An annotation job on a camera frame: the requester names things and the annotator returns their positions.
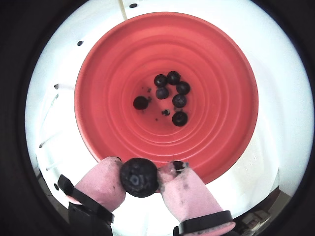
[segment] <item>blueberry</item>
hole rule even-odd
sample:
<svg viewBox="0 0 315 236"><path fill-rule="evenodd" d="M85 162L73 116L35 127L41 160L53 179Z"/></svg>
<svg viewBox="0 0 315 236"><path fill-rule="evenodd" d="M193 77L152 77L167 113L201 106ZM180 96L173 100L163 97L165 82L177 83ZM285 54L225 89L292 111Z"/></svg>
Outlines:
<svg viewBox="0 0 315 236"><path fill-rule="evenodd" d="M169 96L169 92L166 87L158 88L156 91L156 97L158 99L166 99Z"/></svg>
<svg viewBox="0 0 315 236"><path fill-rule="evenodd" d="M154 84L157 87L165 87L167 84L167 78L165 75L159 74L154 78Z"/></svg>
<svg viewBox="0 0 315 236"><path fill-rule="evenodd" d="M133 101L133 106L137 110L146 109L148 107L148 104L149 104L149 101L143 96L136 97Z"/></svg>
<svg viewBox="0 0 315 236"><path fill-rule="evenodd" d="M145 198L158 189L158 170L155 164L144 158L133 158L123 164L120 181L129 194Z"/></svg>
<svg viewBox="0 0 315 236"><path fill-rule="evenodd" d="M188 116L185 112L176 112L172 117L172 121L176 126L184 126L188 121Z"/></svg>
<svg viewBox="0 0 315 236"><path fill-rule="evenodd" d="M177 94L173 97L173 104L177 108L182 108L186 105L187 99L184 95Z"/></svg>
<svg viewBox="0 0 315 236"><path fill-rule="evenodd" d="M170 71L167 74L167 82L170 85L177 85L180 79L181 79L181 75L176 71Z"/></svg>
<svg viewBox="0 0 315 236"><path fill-rule="evenodd" d="M180 81L176 85L176 90L181 95L186 95L190 91L190 85L185 81Z"/></svg>

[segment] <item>black hole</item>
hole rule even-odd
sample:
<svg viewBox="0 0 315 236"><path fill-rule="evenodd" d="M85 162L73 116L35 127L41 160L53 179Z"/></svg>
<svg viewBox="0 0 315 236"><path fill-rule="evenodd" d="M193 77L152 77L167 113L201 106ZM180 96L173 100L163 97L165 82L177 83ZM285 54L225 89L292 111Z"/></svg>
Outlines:
<svg viewBox="0 0 315 236"><path fill-rule="evenodd" d="M129 5L130 8L135 8L136 6L138 6L138 4L136 4L136 3L133 3L133 4Z"/></svg>

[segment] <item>red bowl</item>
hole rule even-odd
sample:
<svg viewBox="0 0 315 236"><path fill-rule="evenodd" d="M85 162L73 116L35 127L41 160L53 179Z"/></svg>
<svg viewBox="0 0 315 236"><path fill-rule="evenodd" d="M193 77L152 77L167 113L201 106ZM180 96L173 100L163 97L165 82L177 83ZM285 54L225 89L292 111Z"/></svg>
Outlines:
<svg viewBox="0 0 315 236"><path fill-rule="evenodd" d="M175 86L167 85L167 99L155 97L154 77L172 70L191 86L183 127L172 123ZM133 107L137 96L151 98L147 109ZM250 142L258 92L245 55L223 31L191 15L159 12L124 21L93 46L78 75L74 107L97 161L143 157L160 167L182 160L209 183Z"/></svg>

